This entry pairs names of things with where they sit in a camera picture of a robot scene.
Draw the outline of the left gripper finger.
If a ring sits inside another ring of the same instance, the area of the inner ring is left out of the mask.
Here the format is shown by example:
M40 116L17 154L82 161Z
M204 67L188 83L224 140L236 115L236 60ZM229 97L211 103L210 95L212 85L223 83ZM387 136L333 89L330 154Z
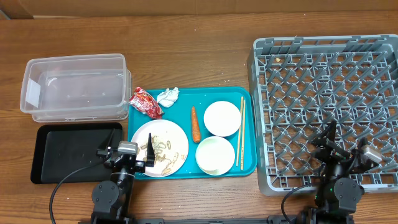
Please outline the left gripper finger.
M97 156L109 156L111 154L111 143L113 141L114 131L115 129L112 129L105 140L98 146L96 150Z
M154 167L155 164L155 152L152 146L152 135L149 133L148 142L147 142L147 158L146 158L146 167Z

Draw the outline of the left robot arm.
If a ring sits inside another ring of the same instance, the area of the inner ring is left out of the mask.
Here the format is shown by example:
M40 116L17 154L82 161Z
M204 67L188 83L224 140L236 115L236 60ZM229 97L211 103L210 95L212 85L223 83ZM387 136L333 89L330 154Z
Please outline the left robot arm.
M94 203L91 223L137 223L129 214L129 205L136 173L144 173L154 167L155 152L152 135L147 138L147 158L140 161L138 145L135 142L121 141L112 147L113 132L98 146L96 155L104 159L104 165L113 170L109 180L100 182L92 192Z

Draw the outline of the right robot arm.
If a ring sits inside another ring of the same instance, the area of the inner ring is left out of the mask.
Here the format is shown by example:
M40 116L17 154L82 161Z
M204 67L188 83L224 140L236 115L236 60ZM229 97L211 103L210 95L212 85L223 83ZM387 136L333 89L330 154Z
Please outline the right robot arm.
M349 177L363 173L370 161L357 147L346 151L335 142L336 121L311 141L317 149L312 156L324 163L315 195L315 207L307 207L297 215L297 223L353 223L351 216L364 195L364 188Z

